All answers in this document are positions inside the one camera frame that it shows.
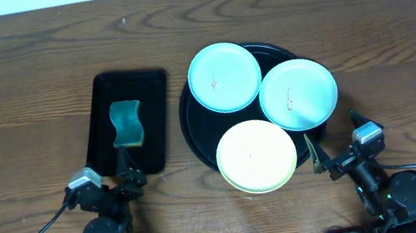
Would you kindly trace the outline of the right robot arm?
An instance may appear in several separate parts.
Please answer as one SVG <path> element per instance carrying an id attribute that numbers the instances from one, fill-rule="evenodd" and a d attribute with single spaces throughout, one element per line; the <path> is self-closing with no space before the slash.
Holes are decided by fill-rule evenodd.
<path id="1" fill-rule="evenodd" d="M 416 220 L 416 170 L 405 170 L 388 175 L 375 160 L 386 146 L 384 126 L 350 110 L 353 123 L 352 144 L 347 151 L 330 158 L 317 141 L 304 135 L 312 157 L 313 171 L 325 171 L 331 180 L 348 176 L 366 211 L 376 216 L 368 226 L 372 233 L 387 233 L 388 230 Z"/>

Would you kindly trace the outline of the green scouring sponge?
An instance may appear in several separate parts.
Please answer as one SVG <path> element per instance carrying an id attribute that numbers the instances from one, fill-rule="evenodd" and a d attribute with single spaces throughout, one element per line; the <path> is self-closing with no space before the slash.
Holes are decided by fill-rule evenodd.
<path id="1" fill-rule="evenodd" d="M 139 100 L 115 101 L 110 105 L 109 117 L 115 128 L 114 147 L 140 147 L 145 130 L 139 118 Z"/>

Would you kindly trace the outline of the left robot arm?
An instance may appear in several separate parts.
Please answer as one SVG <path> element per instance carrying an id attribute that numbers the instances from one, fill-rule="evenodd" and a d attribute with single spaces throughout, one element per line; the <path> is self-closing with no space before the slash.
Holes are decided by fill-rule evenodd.
<path id="1" fill-rule="evenodd" d="M 129 203 L 144 194 L 147 179 L 126 148 L 119 147 L 116 152 L 119 185 L 108 187 L 100 174 L 85 166 L 70 178 L 64 190 L 63 203 L 67 208 L 80 207 L 98 215 L 85 226 L 83 233 L 134 233 Z"/>

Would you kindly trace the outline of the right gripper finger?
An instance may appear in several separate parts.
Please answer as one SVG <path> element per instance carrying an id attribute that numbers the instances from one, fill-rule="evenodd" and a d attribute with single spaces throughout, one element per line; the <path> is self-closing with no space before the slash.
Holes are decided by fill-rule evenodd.
<path id="1" fill-rule="evenodd" d="M 312 159 L 313 171 L 318 175 L 324 173 L 324 171 L 327 171 L 326 164 L 330 161 L 330 156 L 310 135 L 305 133 L 303 136 Z"/>
<path id="2" fill-rule="evenodd" d="M 365 116 L 362 116 L 355 110 L 349 110 L 349 118 L 351 119 L 351 123 L 353 124 L 353 127 L 355 129 L 360 128 L 362 125 L 365 125 L 367 123 L 374 123 L 376 126 L 378 126 L 380 129 L 383 127 L 381 124 L 379 124 L 377 121 L 374 121 L 372 119 L 368 119 Z"/>

